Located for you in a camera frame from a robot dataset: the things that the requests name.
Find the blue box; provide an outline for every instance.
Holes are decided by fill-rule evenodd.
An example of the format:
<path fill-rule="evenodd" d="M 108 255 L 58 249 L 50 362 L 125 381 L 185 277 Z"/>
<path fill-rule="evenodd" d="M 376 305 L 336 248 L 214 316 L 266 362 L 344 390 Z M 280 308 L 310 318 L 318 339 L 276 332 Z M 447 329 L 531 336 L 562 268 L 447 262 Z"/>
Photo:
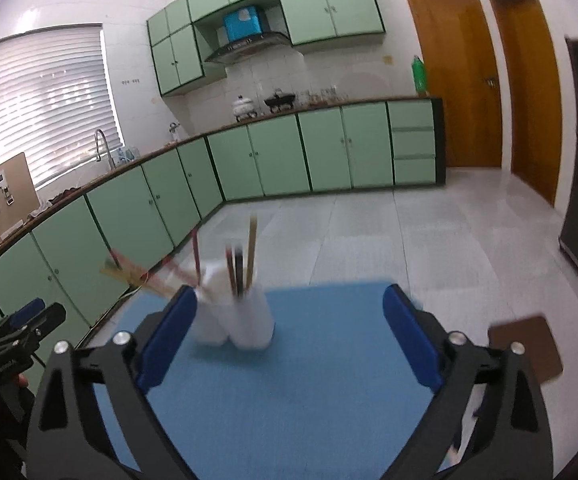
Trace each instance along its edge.
<path fill-rule="evenodd" d="M 227 14 L 223 18 L 223 23 L 229 41 L 237 41 L 269 30 L 264 11 L 256 6 L 242 7 L 236 12 Z"/>

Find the silver screw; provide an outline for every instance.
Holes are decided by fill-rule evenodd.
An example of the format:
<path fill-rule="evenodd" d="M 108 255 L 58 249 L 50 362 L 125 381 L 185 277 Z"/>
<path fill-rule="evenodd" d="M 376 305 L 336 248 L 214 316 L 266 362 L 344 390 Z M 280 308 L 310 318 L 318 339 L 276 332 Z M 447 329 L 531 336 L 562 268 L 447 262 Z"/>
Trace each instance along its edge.
<path fill-rule="evenodd" d="M 64 354 L 69 348 L 69 343 L 67 341 L 59 341 L 54 345 L 54 352 L 57 354 Z"/>
<path fill-rule="evenodd" d="M 511 351 L 516 354 L 516 355 L 523 355 L 525 352 L 525 348 L 524 345 L 522 343 L 518 343 L 517 341 L 514 341 L 511 343 Z"/>
<path fill-rule="evenodd" d="M 131 334 L 125 332 L 124 330 L 122 332 L 118 332 L 116 335 L 114 335 L 113 338 L 114 344 L 117 344 L 118 346 L 126 345 L 130 340 Z"/>
<path fill-rule="evenodd" d="M 467 342 L 467 336 L 462 332 L 451 332 L 449 334 L 449 341 L 456 346 L 462 346 Z"/>

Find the white wall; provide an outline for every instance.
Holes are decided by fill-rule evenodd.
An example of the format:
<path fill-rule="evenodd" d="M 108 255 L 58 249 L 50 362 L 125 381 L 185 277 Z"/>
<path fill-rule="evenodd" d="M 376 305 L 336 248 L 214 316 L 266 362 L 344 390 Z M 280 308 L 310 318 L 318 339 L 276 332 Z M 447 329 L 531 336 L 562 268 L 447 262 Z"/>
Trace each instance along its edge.
<path fill-rule="evenodd" d="M 349 97 L 413 94 L 411 61 L 420 55 L 415 24 L 407 0 L 378 0 L 387 28 L 379 47 L 356 47 L 302 56 L 290 48 L 275 48 L 232 67 L 227 80 L 167 100 L 172 107 L 188 107 L 195 133 L 233 120 L 230 103 L 243 94 L 267 111 L 263 99 L 276 87 L 296 93 L 334 85 Z M 504 51 L 489 0 L 481 0 L 496 53 L 502 104 L 502 166 L 511 167 L 511 97 Z M 556 209 L 564 214 L 571 187 L 576 146 L 576 104 L 565 37 L 578 38 L 578 0 L 540 0 L 551 32 L 562 90 L 563 142 Z M 391 56 L 392 66 L 383 63 Z"/>
<path fill-rule="evenodd" d="M 146 20 L 165 0 L 0 0 L 0 38 L 34 28 L 70 23 L 102 23 L 111 91 L 128 146 L 141 153 L 161 148 L 175 121 L 160 98 L 147 40 Z M 124 80 L 140 83 L 123 85 Z M 40 191 L 50 198 L 105 173 L 106 162 L 88 163 Z"/>

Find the window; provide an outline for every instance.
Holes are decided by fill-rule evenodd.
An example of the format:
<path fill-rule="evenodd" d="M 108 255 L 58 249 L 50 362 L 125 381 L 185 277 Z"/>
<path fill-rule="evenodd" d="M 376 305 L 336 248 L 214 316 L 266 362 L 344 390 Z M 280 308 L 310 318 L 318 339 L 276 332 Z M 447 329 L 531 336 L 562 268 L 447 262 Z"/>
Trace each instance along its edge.
<path fill-rule="evenodd" d="M 103 47 L 99 25 L 0 41 L 0 164 L 25 152 L 36 188 L 92 159 L 97 128 L 122 145 Z"/>

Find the tiled floor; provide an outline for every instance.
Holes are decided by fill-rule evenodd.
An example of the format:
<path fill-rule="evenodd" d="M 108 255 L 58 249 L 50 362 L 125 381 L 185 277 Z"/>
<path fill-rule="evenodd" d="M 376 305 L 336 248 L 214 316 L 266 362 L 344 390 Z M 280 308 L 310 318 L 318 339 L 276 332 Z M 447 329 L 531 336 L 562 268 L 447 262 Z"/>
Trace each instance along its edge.
<path fill-rule="evenodd" d="M 544 313 L 564 365 L 543 386 L 556 472 L 576 453 L 578 276 L 558 251 L 562 218 L 515 176 L 450 171 L 446 188 L 229 205 L 200 229 L 201 258 L 245 246 L 252 213 L 263 286 L 392 280 L 477 344 L 493 322 Z M 192 266 L 190 253 L 178 260 Z M 113 319 L 96 340 L 112 332 Z"/>

